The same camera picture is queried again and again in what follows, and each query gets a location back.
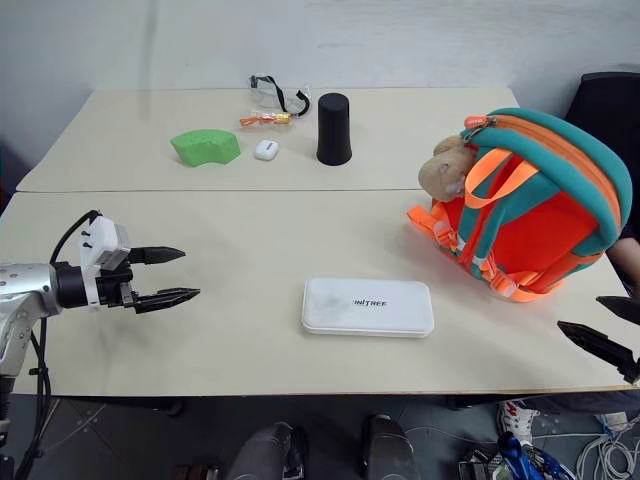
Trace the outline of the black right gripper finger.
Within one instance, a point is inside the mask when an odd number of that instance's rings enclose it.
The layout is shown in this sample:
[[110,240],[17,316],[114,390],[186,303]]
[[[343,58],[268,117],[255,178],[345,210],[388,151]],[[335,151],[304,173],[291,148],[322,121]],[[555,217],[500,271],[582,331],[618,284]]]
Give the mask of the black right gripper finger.
[[640,321],[640,301],[622,296],[598,296],[596,301],[626,321]]
[[625,382],[639,381],[639,361],[634,359],[631,349],[584,324],[558,321],[557,326],[575,345],[614,366]]

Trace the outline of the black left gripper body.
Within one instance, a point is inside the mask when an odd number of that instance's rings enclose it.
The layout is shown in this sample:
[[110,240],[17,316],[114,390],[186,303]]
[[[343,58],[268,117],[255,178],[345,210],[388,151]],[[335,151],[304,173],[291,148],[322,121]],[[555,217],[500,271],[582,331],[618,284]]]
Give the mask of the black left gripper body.
[[133,248],[113,269],[101,269],[96,277],[97,291],[102,306],[133,308],[141,313],[139,295],[131,288],[133,280],[132,264],[145,260],[143,248]]

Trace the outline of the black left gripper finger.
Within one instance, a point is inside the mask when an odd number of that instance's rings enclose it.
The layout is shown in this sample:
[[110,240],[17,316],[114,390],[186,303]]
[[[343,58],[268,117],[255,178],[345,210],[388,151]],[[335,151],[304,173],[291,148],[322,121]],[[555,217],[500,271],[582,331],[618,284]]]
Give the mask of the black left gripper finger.
[[179,287],[160,290],[152,295],[135,295],[133,308],[137,314],[168,309],[193,299],[200,292],[196,288]]
[[166,247],[137,247],[132,248],[128,254],[128,263],[154,265],[171,262],[173,260],[182,258],[186,253],[182,250]]

